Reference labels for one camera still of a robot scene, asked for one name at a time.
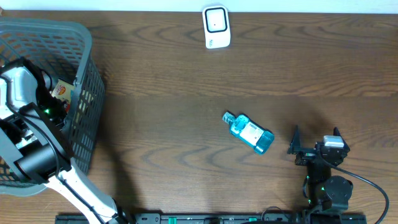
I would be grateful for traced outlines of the blue mouthwash bottle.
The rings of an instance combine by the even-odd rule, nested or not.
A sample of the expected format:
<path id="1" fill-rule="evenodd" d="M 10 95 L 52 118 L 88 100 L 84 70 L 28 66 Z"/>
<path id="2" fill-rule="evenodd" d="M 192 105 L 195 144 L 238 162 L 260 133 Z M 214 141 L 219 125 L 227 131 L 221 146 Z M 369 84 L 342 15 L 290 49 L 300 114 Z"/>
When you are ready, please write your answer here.
<path id="1" fill-rule="evenodd" d="M 265 154 L 275 139 L 270 130 L 262 128 L 245 114 L 235 116 L 227 111 L 222 120 L 229 125 L 230 134 L 252 147 L 259 155 Z"/>

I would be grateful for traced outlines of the yellow snack bag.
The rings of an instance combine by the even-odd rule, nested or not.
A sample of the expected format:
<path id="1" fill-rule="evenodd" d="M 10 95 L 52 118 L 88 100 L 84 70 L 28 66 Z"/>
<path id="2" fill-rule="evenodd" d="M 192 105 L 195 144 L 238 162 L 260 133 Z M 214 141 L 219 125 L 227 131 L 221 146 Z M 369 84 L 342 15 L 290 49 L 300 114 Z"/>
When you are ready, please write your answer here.
<path id="1" fill-rule="evenodd" d="M 52 96 L 63 103 L 63 107 L 66 112 L 68 112 L 70 109 L 74 90 L 74 85 L 59 79 L 58 83 L 55 85 L 55 88 L 52 91 Z"/>

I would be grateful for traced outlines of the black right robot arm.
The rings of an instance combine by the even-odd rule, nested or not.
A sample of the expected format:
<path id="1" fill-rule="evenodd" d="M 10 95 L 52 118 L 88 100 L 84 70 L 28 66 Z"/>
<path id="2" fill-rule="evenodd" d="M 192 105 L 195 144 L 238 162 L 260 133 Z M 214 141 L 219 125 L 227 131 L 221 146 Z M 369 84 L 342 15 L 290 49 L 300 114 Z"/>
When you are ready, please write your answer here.
<path id="1" fill-rule="evenodd" d="M 350 152 L 338 128 L 326 135 L 314 147 L 303 147 L 299 128 L 295 127 L 288 154 L 296 156 L 295 165 L 307 168 L 303 195 L 309 201 L 310 213 L 343 213 L 348 209 L 353 184 L 346 178 L 332 175 L 333 166 L 340 165 Z"/>

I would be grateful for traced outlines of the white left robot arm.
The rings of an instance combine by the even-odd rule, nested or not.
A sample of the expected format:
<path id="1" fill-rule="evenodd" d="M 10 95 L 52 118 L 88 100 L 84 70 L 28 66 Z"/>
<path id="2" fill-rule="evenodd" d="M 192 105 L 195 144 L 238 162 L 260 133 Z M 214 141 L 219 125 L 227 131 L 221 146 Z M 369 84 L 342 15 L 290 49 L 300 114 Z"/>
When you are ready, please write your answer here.
<path id="1" fill-rule="evenodd" d="M 10 174 L 56 191 L 89 223 L 132 223 L 79 169 L 57 126 L 67 113 L 52 89 L 51 76 L 24 57 L 1 67 L 1 156 Z"/>

